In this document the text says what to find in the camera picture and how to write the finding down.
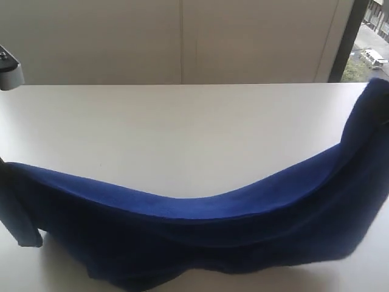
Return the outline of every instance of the tree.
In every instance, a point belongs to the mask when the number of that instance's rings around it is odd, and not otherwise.
[[[342,82],[367,82],[369,80],[369,67],[358,59],[349,58],[343,72]]]

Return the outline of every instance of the blue fabric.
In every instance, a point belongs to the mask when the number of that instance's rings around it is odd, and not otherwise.
[[[209,198],[166,198],[2,163],[0,219],[23,246],[40,246],[37,230],[49,232],[91,277],[127,291],[190,268],[238,274],[342,259],[389,193],[388,119],[389,83],[374,79],[339,144]]]

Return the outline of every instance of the white wall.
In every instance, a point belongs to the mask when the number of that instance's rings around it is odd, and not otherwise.
[[[353,0],[5,0],[28,84],[325,82]]]

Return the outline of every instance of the white table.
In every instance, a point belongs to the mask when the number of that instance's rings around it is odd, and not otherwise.
[[[159,195],[210,196],[336,143],[364,84],[23,86],[0,92],[0,156]],[[153,291],[386,292],[389,207],[346,260],[243,276],[189,271]],[[121,291],[52,238],[20,248],[0,225],[0,290]]]

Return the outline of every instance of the table surface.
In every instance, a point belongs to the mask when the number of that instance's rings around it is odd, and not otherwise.
[[[338,143],[365,84],[22,86],[0,92],[0,156],[164,196],[245,186]],[[389,207],[338,262],[228,276],[188,271],[155,292],[386,292]],[[121,291],[46,235],[20,248],[0,224],[1,291]]]

